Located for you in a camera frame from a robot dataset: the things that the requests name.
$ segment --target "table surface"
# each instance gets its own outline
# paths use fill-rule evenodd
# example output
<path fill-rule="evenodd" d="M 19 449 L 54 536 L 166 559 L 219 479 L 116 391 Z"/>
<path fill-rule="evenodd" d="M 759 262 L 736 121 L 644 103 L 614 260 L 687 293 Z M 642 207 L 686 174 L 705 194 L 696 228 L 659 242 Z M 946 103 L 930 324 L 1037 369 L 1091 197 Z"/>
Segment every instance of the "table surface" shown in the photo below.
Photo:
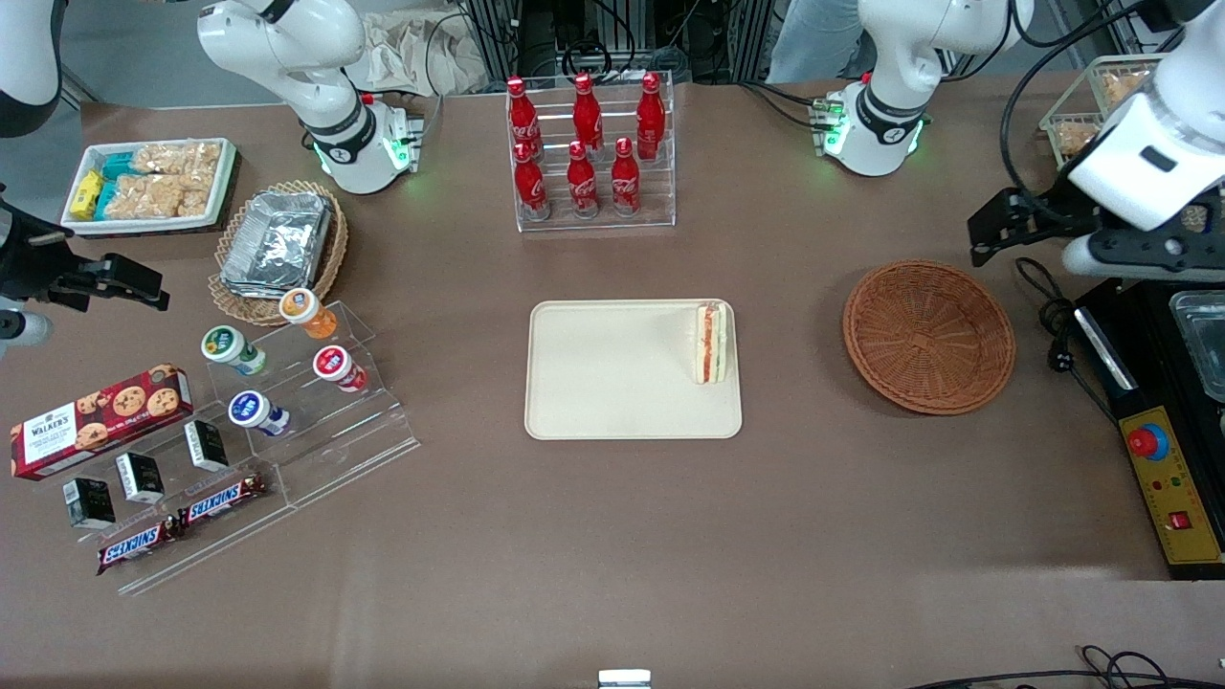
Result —
<path fill-rule="evenodd" d="M 1039 80 L 1016 129 L 1069 80 Z M 742 89 L 681 88 L 677 226 L 620 238 L 519 235 L 502 99 L 447 101 L 420 174 L 341 195 L 352 234 L 333 292 L 379 332 L 371 349 L 424 445 L 137 598 L 81 569 L 61 503 L 0 482 L 2 684 L 589 687 L 600 668 L 647 667 L 663 689 L 884 689 L 1077 667 L 1089 642 L 1220 679 L 1225 585 L 1165 581 L 1115 429 L 1045 365 L 1012 259 L 1056 266 L 1057 246 L 974 271 L 1018 345 L 1012 381 L 979 412 L 904 412 L 843 347 L 843 303 L 867 270 L 969 268 L 965 218 L 1007 183 L 996 137 L 1012 83 L 941 87 L 922 145 L 883 179 L 815 158 Z M 284 107 L 85 115 L 89 142 L 229 137 L 238 199 L 327 181 Z M 1029 131 L 1017 158 L 1036 185 L 1052 162 Z M 0 363 L 5 423 L 158 362 L 206 389 L 198 338 L 225 320 L 206 289 L 216 240 L 78 244 L 162 271 L 170 311 L 54 310 L 49 345 Z M 736 309 L 737 436 L 527 435 L 535 304 L 681 297 Z"/>

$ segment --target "wicker basket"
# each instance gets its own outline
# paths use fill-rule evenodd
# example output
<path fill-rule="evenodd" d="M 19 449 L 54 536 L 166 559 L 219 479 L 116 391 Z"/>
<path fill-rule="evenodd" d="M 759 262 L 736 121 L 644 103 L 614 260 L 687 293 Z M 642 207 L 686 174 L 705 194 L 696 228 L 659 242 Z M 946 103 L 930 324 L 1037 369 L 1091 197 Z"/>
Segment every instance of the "wicker basket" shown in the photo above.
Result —
<path fill-rule="evenodd" d="M 1008 316 L 986 288 L 932 261 L 899 261 L 864 276 L 846 300 L 843 336 L 872 387 L 927 414 L 986 405 L 1017 357 Z"/>
<path fill-rule="evenodd" d="M 341 211 L 339 201 L 336 200 L 336 196 L 331 191 L 314 181 L 282 181 L 273 184 L 263 191 L 318 194 L 332 202 L 332 219 L 327 226 L 327 237 L 323 239 L 323 255 L 320 256 L 318 276 L 316 276 L 315 287 L 312 288 L 320 302 L 325 302 L 323 297 L 332 289 L 336 275 L 341 272 L 341 261 L 344 260 L 344 249 L 349 243 L 349 224 L 344 219 L 344 212 Z M 246 208 L 250 205 L 251 201 L 249 199 L 234 213 L 229 224 L 225 226 L 225 232 L 222 233 L 222 238 L 217 243 L 217 251 L 213 254 L 217 257 L 218 267 L 225 264 L 225 256 L 229 255 L 230 245 L 234 243 L 234 233 L 243 224 L 243 218 L 246 217 Z M 212 293 L 213 303 L 217 304 L 218 309 L 238 320 L 265 327 L 285 324 L 285 319 L 281 318 L 281 310 L 276 299 L 238 297 L 222 284 L 221 273 L 208 278 L 208 292 Z"/>

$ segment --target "coca-cola bottle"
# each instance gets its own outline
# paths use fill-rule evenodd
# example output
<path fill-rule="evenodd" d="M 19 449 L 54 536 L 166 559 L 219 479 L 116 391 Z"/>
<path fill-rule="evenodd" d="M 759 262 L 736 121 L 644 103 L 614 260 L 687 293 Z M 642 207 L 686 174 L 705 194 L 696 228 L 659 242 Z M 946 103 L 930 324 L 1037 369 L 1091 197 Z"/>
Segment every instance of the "coca-cola bottle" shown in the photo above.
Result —
<path fill-rule="evenodd" d="M 523 219 L 540 222 L 549 219 L 549 196 L 544 191 L 544 175 L 532 159 L 527 143 L 514 145 L 514 190 L 523 206 Z"/>
<path fill-rule="evenodd" d="M 612 210 L 630 217 L 642 207 L 638 192 L 638 162 L 633 159 L 633 142 L 628 136 L 616 140 L 616 161 L 612 161 Z"/>
<path fill-rule="evenodd" d="M 642 99 L 638 101 L 638 157 L 654 161 L 664 141 L 664 101 L 659 97 L 659 75 L 642 77 Z"/>
<path fill-rule="evenodd" d="M 511 94 L 511 135 L 514 143 L 527 143 L 532 158 L 539 161 L 544 156 L 544 142 L 540 141 L 540 120 L 537 119 L 535 105 L 528 99 L 523 80 L 512 76 L 506 80 L 506 92 Z"/>
<path fill-rule="evenodd" d="M 575 77 L 575 135 L 587 147 L 592 161 L 604 159 L 604 116 L 592 94 L 592 75 L 578 72 Z"/>
<path fill-rule="evenodd" d="M 582 141 L 570 142 L 570 169 L 566 170 L 566 179 L 570 180 L 570 201 L 575 206 L 575 215 L 589 219 L 600 212 L 600 201 L 595 197 L 595 168 L 587 159 L 587 146 Z"/>

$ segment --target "foil-covered container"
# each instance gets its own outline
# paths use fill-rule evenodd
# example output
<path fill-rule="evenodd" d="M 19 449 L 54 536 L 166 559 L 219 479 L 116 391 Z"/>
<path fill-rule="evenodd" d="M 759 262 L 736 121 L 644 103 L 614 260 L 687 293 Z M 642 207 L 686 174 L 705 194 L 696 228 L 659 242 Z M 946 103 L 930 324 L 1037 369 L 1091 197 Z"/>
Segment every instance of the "foil-covered container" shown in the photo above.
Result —
<path fill-rule="evenodd" d="M 256 299 L 314 287 L 331 217 L 331 201 L 317 194 L 257 194 L 234 233 L 222 284 Z"/>

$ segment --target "small black box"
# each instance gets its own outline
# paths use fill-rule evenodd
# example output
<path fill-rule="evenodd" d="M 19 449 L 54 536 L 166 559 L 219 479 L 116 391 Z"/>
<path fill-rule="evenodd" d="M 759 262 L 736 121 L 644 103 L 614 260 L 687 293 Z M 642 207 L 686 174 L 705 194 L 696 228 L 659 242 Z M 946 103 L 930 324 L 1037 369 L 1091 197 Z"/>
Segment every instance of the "small black box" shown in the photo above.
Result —
<path fill-rule="evenodd" d="M 153 457 L 124 452 L 115 457 L 120 483 L 124 484 L 124 497 L 132 503 L 157 503 L 165 494 L 162 485 L 162 473 L 157 470 Z"/>
<path fill-rule="evenodd" d="M 229 466 L 225 461 L 225 445 L 222 444 L 222 432 L 217 427 L 194 421 L 184 427 L 187 434 L 187 450 L 191 452 L 191 463 L 205 471 L 222 471 Z"/>
<path fill-rule="evenodd" d="M 107 528 L 115 523 L 115 506 L 105 481 L 74 478 L 64 484 L 69 521 L 76 528 Z"/>

